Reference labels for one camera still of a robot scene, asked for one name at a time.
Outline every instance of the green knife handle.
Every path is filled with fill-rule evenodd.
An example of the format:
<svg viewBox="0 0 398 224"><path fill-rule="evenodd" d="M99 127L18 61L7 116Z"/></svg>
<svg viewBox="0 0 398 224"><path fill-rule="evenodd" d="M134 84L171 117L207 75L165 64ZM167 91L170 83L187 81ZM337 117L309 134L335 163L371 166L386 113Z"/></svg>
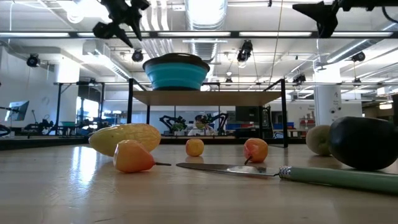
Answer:
<svg viewBox="0 0 398 224"><path fill-rule="evenodd" d="M394 174L283 166L279 169L279 177L298 182L398 194L398 175Z"/></svg>

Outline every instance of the wooden shelf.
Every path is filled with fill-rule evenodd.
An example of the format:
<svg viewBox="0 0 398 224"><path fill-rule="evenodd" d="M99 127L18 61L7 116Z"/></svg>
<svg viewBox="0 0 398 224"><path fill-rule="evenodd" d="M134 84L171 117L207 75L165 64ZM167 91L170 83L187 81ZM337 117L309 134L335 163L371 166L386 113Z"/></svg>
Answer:
<svg viewBox="0 0 398 224"><path fill-rule="evenodd" d="M135 91L134 98L151 106L262 106L280 97L279 91Z"/></svg>

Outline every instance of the small orange fruit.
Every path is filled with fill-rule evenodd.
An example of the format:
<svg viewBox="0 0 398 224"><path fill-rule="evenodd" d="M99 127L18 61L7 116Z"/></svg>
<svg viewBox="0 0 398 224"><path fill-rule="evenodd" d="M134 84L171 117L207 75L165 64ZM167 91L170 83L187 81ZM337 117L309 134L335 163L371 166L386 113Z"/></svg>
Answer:
<svg viewBox="0 0 398 224"><path fill-rule="evenodd" d="M205 143L200 139L189 139L185 145L188 156L200 156L205 150Z"/></svg>
<svg viewBox="0 0 398 224"><path fill-rule="evenodd" d="M247 159L245 165L248 161L251 162L264 162L266 157L268 156L268 144L258 138L248 139L244 143L244 156Z"/></svg>

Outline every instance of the table surface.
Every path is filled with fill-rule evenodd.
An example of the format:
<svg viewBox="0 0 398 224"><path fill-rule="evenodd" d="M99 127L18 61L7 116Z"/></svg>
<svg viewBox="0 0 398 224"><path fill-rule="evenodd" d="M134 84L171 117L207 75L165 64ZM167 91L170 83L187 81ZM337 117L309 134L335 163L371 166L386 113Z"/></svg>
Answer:
<svg viewBox="0 0 398 224"><path fill-rule="evenodd" d="M159 162L242 164L242 146L206 146L187 157L184 146L162 145ZM270 147L262 166L347 168L314 156L305 145ZM154 167L122 174L112 158L88 146L0 152L1 223L398 223L398 197ZM384 172L398 173L398 163Z"/></svg>

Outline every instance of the teal bowl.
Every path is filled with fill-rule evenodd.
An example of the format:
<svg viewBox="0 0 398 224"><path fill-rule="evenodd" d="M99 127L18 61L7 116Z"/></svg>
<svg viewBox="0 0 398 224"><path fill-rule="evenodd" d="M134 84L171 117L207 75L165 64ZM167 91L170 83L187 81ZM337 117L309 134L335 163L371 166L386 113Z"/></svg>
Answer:
<svg viewBox="0 0 398 224"><path fill-rule="evenodd" d="M210 67L200 57L171 53L143 64L153 90L200 90Z"/></svg>

